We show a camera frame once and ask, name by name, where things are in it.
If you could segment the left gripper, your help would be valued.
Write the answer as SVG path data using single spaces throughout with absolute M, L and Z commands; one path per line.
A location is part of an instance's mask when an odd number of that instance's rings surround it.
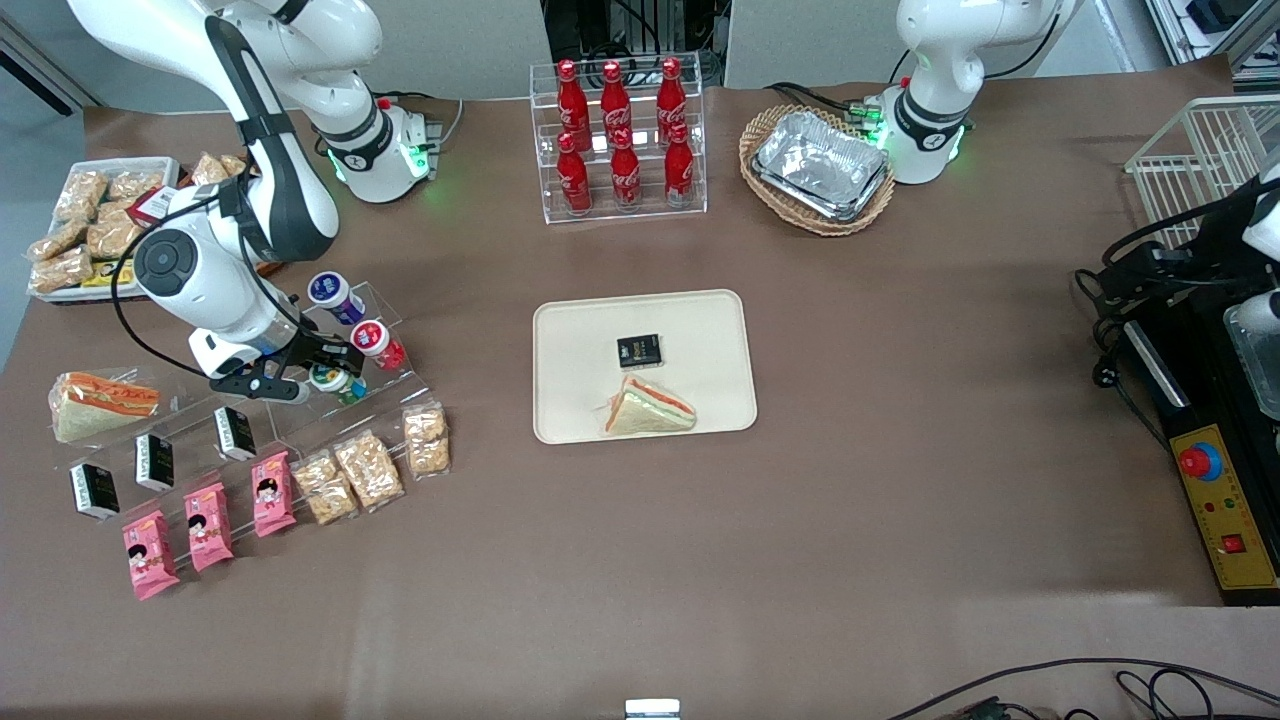
M 1160 259 L 1160 297 L 1221 290 L 1242 301 L 1263 291 L 1263 254 L 1245 242 L 1257 195 L 1230 195 L 1166 219 L 1175 245 Z

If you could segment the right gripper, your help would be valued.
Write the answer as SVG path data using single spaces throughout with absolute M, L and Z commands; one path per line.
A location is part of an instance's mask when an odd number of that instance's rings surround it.
M 189 348 L 200 370 L 211 380 L 261 370 L 274 380 L 303 383 L 315 360 L 311 350 L 285 350 L 298 334 L 297 328 L 268 329 L 252 338 L 228 340 L 212 331 L 195 328 Z M 352 377 L 364 374 L 365 355 L 347 342 L 317 346 L 317 365 L 343 370 Z

